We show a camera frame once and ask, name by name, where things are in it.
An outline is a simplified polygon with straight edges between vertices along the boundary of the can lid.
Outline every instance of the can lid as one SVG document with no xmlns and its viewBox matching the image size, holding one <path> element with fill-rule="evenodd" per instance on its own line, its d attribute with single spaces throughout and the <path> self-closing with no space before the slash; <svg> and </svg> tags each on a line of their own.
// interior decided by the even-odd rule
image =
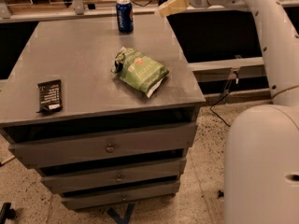
<svg viewBox="0 0 299 224">
<path fill-rule="evenodd" d="M 118 0 L 117 3 L 121 4 L 121 5 L 125 5 L 125 4 L 130 4 L 131 1 L 130 0 Z"/>
</svg>

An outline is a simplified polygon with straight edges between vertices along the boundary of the gray tabletop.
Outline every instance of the gray tabletop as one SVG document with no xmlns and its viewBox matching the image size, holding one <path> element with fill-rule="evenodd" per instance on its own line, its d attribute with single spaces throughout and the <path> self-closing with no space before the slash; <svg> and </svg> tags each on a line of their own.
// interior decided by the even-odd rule
<svg viewBox="0 0 299 224">
<path fill-rule="evenodd" d="M 138 49 L 170 73 L 147 98 L 110 72 L 121 47 Z M 64 108 L 38 114 L 37 83 L 62 81 Z M 38 24 L 7 85 L 0 92 L 2 126 L 120 114 L 204 102 L 192 71 L 165 19 L 135 15 L 135 29 L 120 34 L 116 17 Z"/>
</svg>

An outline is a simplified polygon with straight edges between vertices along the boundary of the speckled floor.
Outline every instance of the speckled floor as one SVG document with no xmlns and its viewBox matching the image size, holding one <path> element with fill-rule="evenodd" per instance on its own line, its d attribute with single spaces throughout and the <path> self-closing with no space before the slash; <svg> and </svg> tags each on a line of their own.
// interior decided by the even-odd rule
<svg viewBox="0 0 299 224">
<path fill-rule="evenodd" d="M 219 198 L 219 190 L 223 191 L 224 146 L 229 128 L 209 110 L 213 99 L 215 97 L 207 97 L 198 116 L 198 130 L 187 155 L 179 192 L 175 197 L 134 202 L 130 224 L 223 223 L 224 199 Z M 249 107 L 269 102 L 267 95 L 247 91 L 228 97 L 225 104 L 214 109 L 227 123 L 232 123 Z M 9 156 L 7 142 L 0 136 L 0 160 Z M 12 203 L 17 211 L 16 218 L 8 220 L 8 224 L 113 224 L 118 222 L 107 211 L 113 208 L 123 217 L 128 206 L 123 203 L 69 211 L 60 203 L 58 195 L 52 195 L 39 182 L 35 171 L 25 169 L 17 160 L 0 167 L 0 207 L 5 202 Z"/>
</svg>

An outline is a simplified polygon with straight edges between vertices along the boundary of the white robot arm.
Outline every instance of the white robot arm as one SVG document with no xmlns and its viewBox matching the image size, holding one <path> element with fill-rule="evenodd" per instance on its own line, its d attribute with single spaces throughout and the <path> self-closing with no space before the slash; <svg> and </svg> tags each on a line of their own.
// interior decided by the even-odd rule
<svg viewBox="0 0 299 224">
<path fill-rule="evenodd" d="M 224 163 L 225 224 L 298 224 L 297 31 L 279 0 L 190 0 L 190 3 L 193 7 L 248 7 L 255 20 L 274 103 L 245 111 L 228 133 Z"/>
</svg>

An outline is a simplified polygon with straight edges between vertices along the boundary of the blue tape mark on floor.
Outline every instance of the blue tape mark on floor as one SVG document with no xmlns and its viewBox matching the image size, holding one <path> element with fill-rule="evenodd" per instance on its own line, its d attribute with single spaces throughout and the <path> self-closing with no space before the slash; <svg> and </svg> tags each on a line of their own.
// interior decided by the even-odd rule
<svg viewBox="0 0 299 224">
<path fill-rule="evenodd" d="M 113 208 L 110 208 L 107 211 L 107 213 L 114 219 L 114 221 L 117 224 L 129 224 L 131 215 L 133 213 L 134 206 L 135 205 L 131 204 L 131 203 L 128 205 L 127 210 L 125 212 L 125 215 L 124 215 L 123 219 L 120 217 L 120 215 Z"/>
</svg>

